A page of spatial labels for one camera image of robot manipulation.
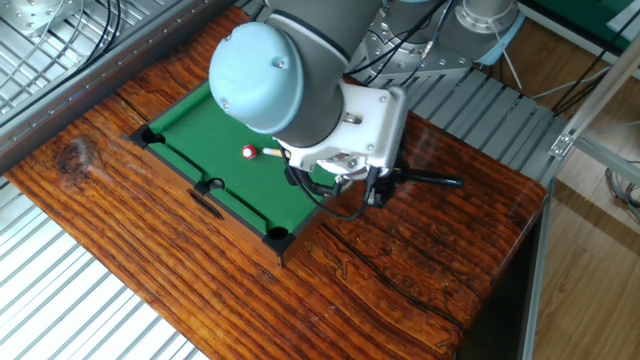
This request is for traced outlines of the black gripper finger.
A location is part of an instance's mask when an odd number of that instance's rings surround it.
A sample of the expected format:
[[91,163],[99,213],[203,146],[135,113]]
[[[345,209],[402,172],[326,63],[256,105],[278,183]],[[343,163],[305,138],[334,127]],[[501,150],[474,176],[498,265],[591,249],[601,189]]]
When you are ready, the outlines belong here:
[[394,196],[396,180],[392,172],[382,174],[381,169],[370,169],[367,175],[367,205],[383,208]]

